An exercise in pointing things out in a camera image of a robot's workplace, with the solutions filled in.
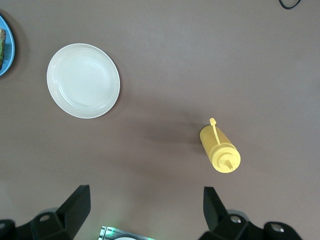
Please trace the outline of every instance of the yellow cap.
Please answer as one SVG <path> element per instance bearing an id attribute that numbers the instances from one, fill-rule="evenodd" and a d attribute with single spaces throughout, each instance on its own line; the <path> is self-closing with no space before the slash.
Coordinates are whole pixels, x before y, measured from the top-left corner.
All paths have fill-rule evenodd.
<path id="1" fill-rule="evenodd" d="M 213 167 L 221 173 L 230 173 L 236 170 L 241 157 L 236 147 L 224 133 L 216 127 L 216 121 L 211 118 L 211 125 L 204 127 L 200 132 L 200 139 Z"/>

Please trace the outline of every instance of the plate rim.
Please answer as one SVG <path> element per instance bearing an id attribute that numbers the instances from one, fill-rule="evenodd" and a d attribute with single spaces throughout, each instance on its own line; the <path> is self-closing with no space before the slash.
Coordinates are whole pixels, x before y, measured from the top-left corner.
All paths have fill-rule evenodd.
<path id="1" fill-rule="evenodd" d="M 103 55 L 105 55 L 107 57 L 107 59 L 112 63 L 112 66 L 114 67 L 115 69 L 115 72 L 116 72 L 116 81 L 118 82 L 118 87 L 117 87 L 117 94 L 116 94 L 116 98 L 114 100 L 114 102 L 111 104 L 111 106 L 106 109 L 105 111 L 103 111 L 102 113 L 99 113 L 99 114 L 94 114 L 94 115 L 91 115 L 91 116 L 79 116 L 79 115 L 76 115 L 76 114 L 73 114 L 69 111 L 67 111 L 66 109 L 64 109 L 56 100 L 56 98 L 54 97 L 54 94 L 52 93 L 52 90 L 50 88 L 50 81 L 52 81 L 52 79 L 49 79 L 49 71 L 50 71 L 50 67 L 53 65 L 53 61 L 54 61 L 54 58 L 59 54 L 61 53 L 62 51 L 64 51 L 66 48 L 70 48 L 72 46 L 87 46 L 87 47 L 91 47 L 97 51 L 99 51 L 100 53 L 102 53 Z M 51 58 L 49 64 L 48 64 L 48 67 L 47 67 L 47 71 L 46 71 L 46 82 L 47 82 L 47 87 L 48 87 L 48 90 L 49 90 L 49 93 L 51 95 L 51 97 L 53 98 L 54 102 L 63 110 L 65 111 L 67 114 L 70 114 L 74 117 L 77 117 L 77 118 L 81 118 L 81 119 L 94 119 L 94 118 L 98 118 L 104 114 L 106 114 L 107 112 L 109 112 L 113 107 L 114 105 L 116 104 L 118 98 L 119 98 L 119 95 L 120 95 L 120 87 L 121 87 L 121 82 L 120 82 L 120 75 L 119 75 L 119 71 L 117 69 L 117 66 L 115 65 L 114 61 L 111 59 L 111 57 L 109 57 L 108 54 L 106 54 L 103 50 L 101 50 L 100 48 L 94 46 L 94 45 L 91 45 L 91 44 L 88 44 L 88 43 L 83 43 L 83 42 L 78 42 L 78 43 L 71 43 L 71 44 L 68 44 L 62 48 L 60 48 Z"/>
<path id="2" fill-rule="evenodd" d="M 11 67 L 11 65 L 12 65 L 12 63 L 14 61 L 16 47 L 15 47 L 15 40 L 14 40 L 14 36 L 12 34 L 12 31 L 11 31 L 9 25 L 7 24 L 6 20 L 2 17 L 2 15 L 0 15 L 0 21 L 3 22 L 3 24 L 4 24 L 5 28 L 6 28 L 5 29 L 6 34 L 9 35 L 10 42 L 11 42 L 11 56 L 10 56 L 10 59 L 9 59 L 9 63 L 6 66 L 6 68 L 0 69 L 0 76 L 2 76 L 5 72 L 8 71 L 8 69 Z"/>

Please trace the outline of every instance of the black wire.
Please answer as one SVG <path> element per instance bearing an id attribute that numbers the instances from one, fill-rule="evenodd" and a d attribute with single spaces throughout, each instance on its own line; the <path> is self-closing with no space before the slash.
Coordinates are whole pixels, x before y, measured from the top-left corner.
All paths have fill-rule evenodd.
<path id="1" fill-rule="evenodd" d="M 293 6 L 286 6 L 282 0 L 279 0 L 281 6 L 282 6 L 284 9 L 287 9 L 287 10 L 293 9 L 295 6 L 297 6 L 297 5 L 300 3 L 300 1 L 301 1 L 301 0 L 299 0 L 299 1 L 298 1 L 295 5 L 293 5 Z"/>

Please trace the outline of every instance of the gray table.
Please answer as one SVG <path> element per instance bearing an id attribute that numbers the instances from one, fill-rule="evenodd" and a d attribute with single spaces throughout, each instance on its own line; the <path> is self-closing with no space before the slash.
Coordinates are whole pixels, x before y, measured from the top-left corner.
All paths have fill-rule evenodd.
<path id="1" fill-rule="evenodd" d="M 197 240 L 213 186 L 258 227 L 319 238 L 320 1 L 2 0 L 0 14 L 16 41 L 0 77 L 0 218 L 21 225 L 89 184 L 77 240 L 102 225 Z M 101 117 L 73 117 L 48 91 L 51 57 L 72 43 L 119 70 L 118 102 Z M 211 117 L 241 154 L 232 173 L 199 140 Z"/>

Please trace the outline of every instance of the white plate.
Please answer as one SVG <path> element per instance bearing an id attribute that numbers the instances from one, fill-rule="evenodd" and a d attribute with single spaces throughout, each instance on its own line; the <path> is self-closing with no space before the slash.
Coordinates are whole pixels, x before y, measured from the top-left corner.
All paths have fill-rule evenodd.
<path id="1" fill-rule="evenodd" d="M 49 63 L 46 80 L 56 104 L 83 119 L 108 112 L 120 92 L 119 74 L 111 58 L 85 43 L 61 48 Z"/>

